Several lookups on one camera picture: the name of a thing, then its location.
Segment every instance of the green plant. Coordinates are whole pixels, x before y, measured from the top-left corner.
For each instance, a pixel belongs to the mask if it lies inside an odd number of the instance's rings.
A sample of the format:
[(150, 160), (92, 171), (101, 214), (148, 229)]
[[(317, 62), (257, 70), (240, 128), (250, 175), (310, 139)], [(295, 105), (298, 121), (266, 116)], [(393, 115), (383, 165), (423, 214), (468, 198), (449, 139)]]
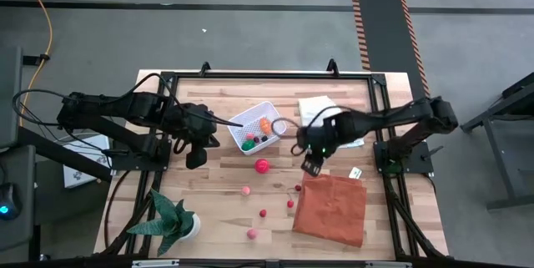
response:
[(150, 190), (154, 198), (154, 206), (161, 218), (139, 223), (128, 230), (136, 235), (162, 235), (158, 256), (169, 250), (179, 238), (187, 235), (193, 229), (194, 212), (184, 210), (184, 200), (176, 206), (167, 197), (155, 190)]

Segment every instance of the pink ball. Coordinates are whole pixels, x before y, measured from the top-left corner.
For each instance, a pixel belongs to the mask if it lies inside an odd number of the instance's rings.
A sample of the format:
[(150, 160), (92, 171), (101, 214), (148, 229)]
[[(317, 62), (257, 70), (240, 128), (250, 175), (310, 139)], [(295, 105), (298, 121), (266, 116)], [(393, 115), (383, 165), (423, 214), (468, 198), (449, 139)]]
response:
[(241, 189), (241, 194), (248, 196), (250, 194), (250, 188), (248, 186), (244, 186), (243, 189)]
[(263, 174), (269, 172), (270, 164), (267, 159), (258, 159), (254, 167), (256, 168), (256, 172)]
[(247, 231), (247, 236), (249, 237), (249, 239), (254, 240), (258, 236), (258, 231), (255, 229), (250, 229), (249, 231)]

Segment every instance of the white pot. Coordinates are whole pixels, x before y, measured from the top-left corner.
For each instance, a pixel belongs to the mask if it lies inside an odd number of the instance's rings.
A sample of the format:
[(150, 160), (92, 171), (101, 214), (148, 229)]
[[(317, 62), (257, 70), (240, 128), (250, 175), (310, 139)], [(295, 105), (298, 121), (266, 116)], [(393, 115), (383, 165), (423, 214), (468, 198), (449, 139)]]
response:
[(198, 215), (193, 214), (193, 228), (187, 235), (179, 238), (178, 240), (191, 240), (199, 233), (199, 231), (200, 231), (200, 218)]

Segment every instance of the white plastic basket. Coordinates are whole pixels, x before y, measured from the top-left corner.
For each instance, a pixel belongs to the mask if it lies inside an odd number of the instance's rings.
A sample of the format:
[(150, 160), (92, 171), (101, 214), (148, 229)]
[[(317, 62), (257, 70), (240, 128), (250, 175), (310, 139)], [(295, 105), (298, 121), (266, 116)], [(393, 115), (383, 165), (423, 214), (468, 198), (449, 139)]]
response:
[[(251, 109), (245, 110), (243, 113), (238, 114), (229, 120), (230, 122), (242, 124), (243, 127), (228, 126), (228, 129), (230, 130), (235, 143), (239, 147), (239, 150), (241, 150), (245, 155), (251, 155), (280, 139), (280, 137), (277, 135), (271, 134), (267, 135), (268, 139), (265, 142), (262, 142), (261, 138), (266, 134), (261, 131), (261, 128), (259, 127), (259, 120), (261, 118), (266, 118), (270, 122), (273, 122), (279, 117), (280, 114), (278, 114), (278, 111), (276, 111), (275, 106), (271, 102), (265, 101)], [(276, 122), (275, 130), (277, 133), (283, 134), (286, 129), (287, 126), (285, 125), (284, 121)], [(257, 143), (254, 148), (244, 151), (241, 149), (241, 145), (243, 145), (243, 143), (246, 141), (247, 134), (254, 134), (254, 136), (259, 138), (259, 143)]]

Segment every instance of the computer mouse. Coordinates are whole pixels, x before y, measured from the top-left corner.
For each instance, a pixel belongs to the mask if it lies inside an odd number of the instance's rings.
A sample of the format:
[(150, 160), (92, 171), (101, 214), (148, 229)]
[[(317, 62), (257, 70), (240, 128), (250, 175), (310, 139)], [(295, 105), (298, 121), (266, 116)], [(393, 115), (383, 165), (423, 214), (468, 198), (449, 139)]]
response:
[(20, 202), (18, 187), (14, 183), (0, 185), (0, 220), (13, 220), (20, 215), (23, 204)]

